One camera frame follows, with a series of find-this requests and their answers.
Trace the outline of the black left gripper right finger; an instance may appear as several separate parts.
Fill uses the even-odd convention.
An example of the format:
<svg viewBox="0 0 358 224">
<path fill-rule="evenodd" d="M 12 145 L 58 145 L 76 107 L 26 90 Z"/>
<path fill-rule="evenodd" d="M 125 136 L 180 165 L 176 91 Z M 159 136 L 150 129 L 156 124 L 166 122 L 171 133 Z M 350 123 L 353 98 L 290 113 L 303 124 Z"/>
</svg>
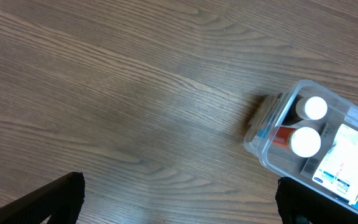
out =
<svg viewBox="0 0 358 224">
<path fill-rule="evenodd" d="M 278 180 L 275 199 L 283 224 L 358 224 L 347 200 L 331 200 L 289 177 Z"/>
</svg>

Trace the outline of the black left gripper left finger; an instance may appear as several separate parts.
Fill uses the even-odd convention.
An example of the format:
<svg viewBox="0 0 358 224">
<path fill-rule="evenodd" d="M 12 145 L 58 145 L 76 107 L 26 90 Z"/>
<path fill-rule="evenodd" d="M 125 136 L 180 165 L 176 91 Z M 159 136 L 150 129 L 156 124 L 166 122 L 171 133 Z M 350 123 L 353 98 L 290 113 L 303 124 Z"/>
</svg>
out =
<svg viewBox="0 0 358 224">
<path fill-rule="evenodd" d="M 85 201 L 85 179 L 70 172 L 0 208 L 0 224 L 75 224 Z"/>
</svg>

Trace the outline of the orange bottle white cap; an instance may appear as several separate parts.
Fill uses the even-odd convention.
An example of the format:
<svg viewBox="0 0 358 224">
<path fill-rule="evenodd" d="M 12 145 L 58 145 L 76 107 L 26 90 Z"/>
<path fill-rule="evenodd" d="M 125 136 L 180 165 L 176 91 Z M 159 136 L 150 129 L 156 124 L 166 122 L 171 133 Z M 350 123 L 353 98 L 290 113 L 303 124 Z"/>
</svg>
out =
<svg viewBox="0 0 358 224">
<path fill-rule="evenodd" d="M 272 141 L 300 157 L 312 157 L 321 147 L 319 133 L 311 127 L 280 127 Z"/>
</svg>

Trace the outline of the white medicine box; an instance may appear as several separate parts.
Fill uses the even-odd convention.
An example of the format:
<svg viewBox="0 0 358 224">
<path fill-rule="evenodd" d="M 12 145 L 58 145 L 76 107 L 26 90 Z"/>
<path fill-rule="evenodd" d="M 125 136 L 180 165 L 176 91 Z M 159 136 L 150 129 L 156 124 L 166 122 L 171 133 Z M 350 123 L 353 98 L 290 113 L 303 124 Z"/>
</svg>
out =
<svg viewBox="0 0 358 224">
<path fill-rule="evenodd" d="M 357 176 L 358 131 L 342 124 L 312 181 L 350 202 L 356 196 Z"/>
</svg>

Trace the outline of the black bottle white cap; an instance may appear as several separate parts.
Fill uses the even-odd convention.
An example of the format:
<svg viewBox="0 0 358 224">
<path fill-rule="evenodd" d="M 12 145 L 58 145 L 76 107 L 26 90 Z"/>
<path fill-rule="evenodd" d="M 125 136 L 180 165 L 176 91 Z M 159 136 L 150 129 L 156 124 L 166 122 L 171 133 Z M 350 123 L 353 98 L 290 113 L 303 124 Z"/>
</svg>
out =
<svg viewBox="0 0 358 224">
<path fill-rule="evenodd" d="M 282 124 L 284 126 L 291 126 L 303 120 L 319 120 L 326 115 L 327 111 L 328 105 L 322 97 L 303 97 L 297 95 Z"/>
</svg>

